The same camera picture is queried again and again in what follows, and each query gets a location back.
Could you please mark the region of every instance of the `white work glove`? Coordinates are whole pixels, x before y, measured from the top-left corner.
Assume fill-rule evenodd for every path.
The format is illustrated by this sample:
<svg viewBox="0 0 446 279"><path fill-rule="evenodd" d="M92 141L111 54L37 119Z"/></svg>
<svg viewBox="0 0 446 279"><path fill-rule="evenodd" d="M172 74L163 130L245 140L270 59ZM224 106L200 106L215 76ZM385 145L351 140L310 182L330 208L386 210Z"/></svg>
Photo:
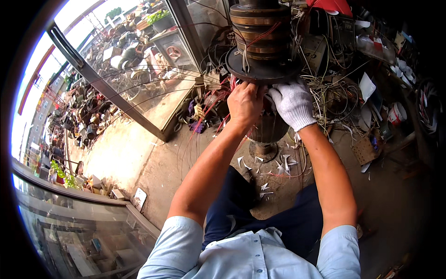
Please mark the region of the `white work glove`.
<svg viewBox="0 0 446 279"><path fill-rule="evenodd" d="M316 123L310 88L300 77L289 83L274 84L268 94L273 98L279 115L294 131Z"/></svg>

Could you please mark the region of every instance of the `light blue shirt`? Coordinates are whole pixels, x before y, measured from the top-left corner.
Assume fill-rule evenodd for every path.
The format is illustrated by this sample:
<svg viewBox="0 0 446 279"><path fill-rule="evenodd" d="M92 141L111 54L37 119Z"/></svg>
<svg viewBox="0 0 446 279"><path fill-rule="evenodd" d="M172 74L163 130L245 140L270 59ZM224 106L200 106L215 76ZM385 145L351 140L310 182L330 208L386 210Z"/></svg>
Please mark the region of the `light blue shirt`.
<svg viewBox="0 0 446 279"><path fill-rule="evenodd" d="M209 243L202 252L203 229L174 216L164 223L143 278L360 278L356 229L343 225L322 238L316 266L286 249L274 227Z"/></svg>

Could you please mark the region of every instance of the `glass panel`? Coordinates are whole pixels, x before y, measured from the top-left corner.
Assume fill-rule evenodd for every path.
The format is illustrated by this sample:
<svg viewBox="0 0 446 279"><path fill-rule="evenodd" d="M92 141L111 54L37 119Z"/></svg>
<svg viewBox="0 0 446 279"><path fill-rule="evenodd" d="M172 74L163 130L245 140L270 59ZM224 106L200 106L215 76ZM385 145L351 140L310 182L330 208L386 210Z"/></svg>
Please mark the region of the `glass panel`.
<svg viewBox="0 0 446 279"><path fill-rule="evenodd" d="M54 278L121 278L139 269L155 245L126 207L88 203L13 179L26 230Z"/></svg>
<svg viewBox="0 0 446 279"><path fill-rule="evenodd" d="M227 26L227 20L222 0L188 0L187 9L189 10L192 21L196 24L195 28L200 38L203 49L206 50L211 44L220 26Z"/></svg>
<svg viewBox="0 0 446 279"><path fill-rule="evenodd" d="M199 73L164 0L132 3L105 2L66 38L117 93L163 129ZM67 26L63 18L55 21L61 30Z"/></svg>

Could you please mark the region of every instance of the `short sleeve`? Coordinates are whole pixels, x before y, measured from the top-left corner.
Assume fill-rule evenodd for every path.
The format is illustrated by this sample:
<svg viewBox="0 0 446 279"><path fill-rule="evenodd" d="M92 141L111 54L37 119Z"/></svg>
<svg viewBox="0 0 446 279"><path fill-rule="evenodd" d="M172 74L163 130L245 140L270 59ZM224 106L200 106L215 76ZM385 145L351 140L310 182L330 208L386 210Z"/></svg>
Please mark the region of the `short sleeve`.
<svg viewBox="0 0 446 279"><path fill-rule="evenodd" d="M336 227L322 238L316 265L324 279L360 278L359 246L356 228Z"/></svg>
<svg viewBox="0 0 446 279"><path fill-rule="evenodd" d="M202 239L203 229L196 221L183 216L170 217L137 278L183 277L197 265Z"/></svg>

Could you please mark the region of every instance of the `man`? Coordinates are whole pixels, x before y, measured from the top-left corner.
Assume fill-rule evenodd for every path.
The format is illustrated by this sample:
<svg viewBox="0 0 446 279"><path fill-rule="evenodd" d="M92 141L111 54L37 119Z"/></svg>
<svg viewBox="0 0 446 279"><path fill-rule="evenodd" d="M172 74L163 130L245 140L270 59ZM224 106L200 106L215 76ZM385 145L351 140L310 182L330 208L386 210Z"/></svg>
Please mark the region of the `man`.
<svg viewBox="0 0 446 279"><path fill-rule="evenodd" d="M259 118L265 92L266 87L243 82L228 97L231 120L175 193L139 279L359 278L351 183L312 116L310 91L300 78L273 85L269 94L305 144L317 187L307 186L292 208L269 219L257 220L250 214L255 191L229 163ZM304 258L320 238L315 267Z"/></svg>

